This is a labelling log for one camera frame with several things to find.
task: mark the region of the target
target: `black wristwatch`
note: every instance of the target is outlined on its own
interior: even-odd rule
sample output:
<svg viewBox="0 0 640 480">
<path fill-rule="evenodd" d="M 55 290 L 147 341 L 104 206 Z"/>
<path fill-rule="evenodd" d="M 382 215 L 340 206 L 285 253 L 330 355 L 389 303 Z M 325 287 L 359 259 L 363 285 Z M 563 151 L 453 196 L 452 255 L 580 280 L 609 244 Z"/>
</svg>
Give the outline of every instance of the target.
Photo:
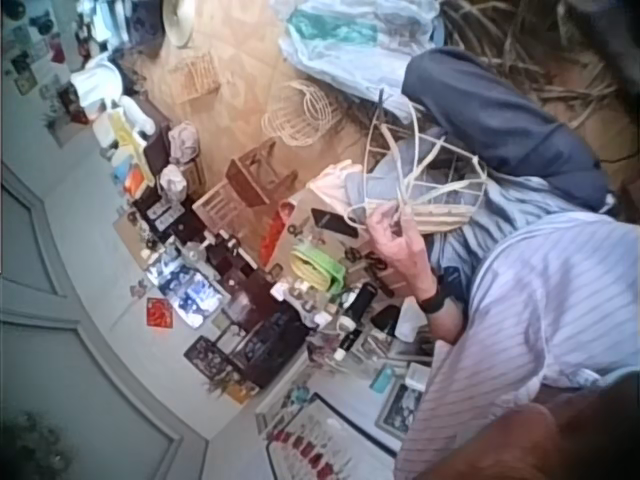
<svg viewBox="0 0 640 480">
<path fill-rule="evenodd" d="M 441 288 L 440 281 L 438 279 L 436 293 L 434 293 L 431 297 L 418 302 L 418 306 L 420 307 L 420 310 L 422 310 L 426 315 L 432 315 L 442 310 L 442 307 L 444 307 L 444 302 L 448 297 L 449 295 L 446 293 L 445 289 Z"/>
</svg>

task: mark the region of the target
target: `wire basket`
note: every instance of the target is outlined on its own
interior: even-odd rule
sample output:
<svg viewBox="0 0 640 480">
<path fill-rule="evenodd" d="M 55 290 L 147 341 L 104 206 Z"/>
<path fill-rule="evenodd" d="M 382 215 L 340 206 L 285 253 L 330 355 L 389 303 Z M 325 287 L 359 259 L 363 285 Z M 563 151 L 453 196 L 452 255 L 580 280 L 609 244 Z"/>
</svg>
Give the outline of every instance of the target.
<svg viewBox="0 0 640 480">
<path fill-rule="evenodd" d="M 343 114 L 337 98 L 305 80 L 281 85 L 267 110 L 262 117 L 264 132 L 294 147 L 311 145 Z"/>
<path fill-rule="evenodd" d="M 169 69 L 169 85 L 176 103 L 185 103 L 220 88 L 211 55 L 185 58 Z"/>
<path fill-rule="evenodd" d="M 427 234 L 453 230 L 466 224 L 482 201 L 487 183 L 487 168 L 477 155 L 445 142 L 444 136 L 434 138 L 420 133 L 415 107 L 408 99 L 405 100 L 413 118 L 412 131 L 386 123 L 381 105 L 376 111 L 365 150 L 362 180 L 364 203 L 352 206 L 345 213 L 345 220 L 355 227 L 364 228 L 362 223 L 354 220 L 357 218 L 354 212 L 364 209 L 364 215 L 361 216 L 364 218 L 378 205 L 388 203 L 388 200 L 369 197 L 367 174 L 371 173 L 371 157 L 374 154 L 391 154 L 397 169 L 396 178 L 400 179 L 396 185 L 398 204 L 400 207 L 411 207 L 420 232 Z M 386 148 L 372 145 L 372 138 L 378 133 L 384 138 Z M 415 139 L 413 168 L 405 175 L 397 141 L 410 137 Z M 432 147 L 422 159 L 419 158 L 421 142 L 429 142 Z"/>
</svg>

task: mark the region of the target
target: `white striped shirt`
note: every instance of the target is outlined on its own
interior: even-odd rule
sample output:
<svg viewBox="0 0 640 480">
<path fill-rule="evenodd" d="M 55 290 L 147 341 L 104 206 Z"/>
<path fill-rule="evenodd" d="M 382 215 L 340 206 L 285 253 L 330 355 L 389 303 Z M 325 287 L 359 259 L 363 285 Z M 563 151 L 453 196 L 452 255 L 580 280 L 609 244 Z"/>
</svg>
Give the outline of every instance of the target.
<svg viewBox="0 0 640 480">
<path fill-rule="evenodd" d="M 551 215 L 500 242 L 471 290 L 469 324 L 438 342 L 427 391 L 396 461 L 413 478 L 541 383 L 582 387 L 638 365 L 640 229 Z"/>
</svg>

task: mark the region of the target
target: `bottle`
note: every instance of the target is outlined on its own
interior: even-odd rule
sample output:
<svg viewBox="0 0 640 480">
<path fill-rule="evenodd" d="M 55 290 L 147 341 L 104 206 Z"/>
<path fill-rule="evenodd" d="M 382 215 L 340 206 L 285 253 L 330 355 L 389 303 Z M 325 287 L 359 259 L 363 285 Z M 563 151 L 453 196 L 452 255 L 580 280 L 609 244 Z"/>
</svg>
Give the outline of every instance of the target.
<svg viewBox="0 0 640 480">
<path fill-rule="evenodd" d="M 378 289 L 372 283 L 364 283 L 353 302 L 345 309 L 338 319 L 338 327 L 344 331 L 353 332 L 362 322 L 364 312 L 378 294 Z"/>
<path fill-rule="evenodd" d="M 342 360 L 344 360 L 344 357 L 347 356 L 347 352 L 351 350 L 351 347 L 353 347 L 353 345 L 355 345 L 355 343 L 358 341 L 358 338 L 360 338 L 360 335 L 362 335 L 362 330 L 360 330 L 359 328 L 356 328 L 353 332 L 345 335 L 345 337 L 340 342 L 338 350 L 334 352 L 333 359 L 337 362 L 341 362 Z"/>
</svg>

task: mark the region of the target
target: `wire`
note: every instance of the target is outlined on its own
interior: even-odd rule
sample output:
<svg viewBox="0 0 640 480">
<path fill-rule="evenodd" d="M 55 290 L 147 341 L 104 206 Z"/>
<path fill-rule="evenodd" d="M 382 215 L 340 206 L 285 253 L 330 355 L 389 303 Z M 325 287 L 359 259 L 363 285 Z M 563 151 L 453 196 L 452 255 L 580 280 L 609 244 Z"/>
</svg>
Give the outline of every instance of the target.
<svg viewBox="0 0 640 480">
<path fill-rule="evenodd" d="M 625 162 L 627 160 L 631 160 L 633 157 L 637 156 L 638 154 L 640 154 L 640 147 L 636 148 L 636 151 L 633 153 L 630 153 L 629 155 L 625 155 L 624 157 L 620 157 L 620 158 L 614 158 L 613 160 L 600 160 L 600 163 L 620 163 L 620 162 Z"/>
</svg>

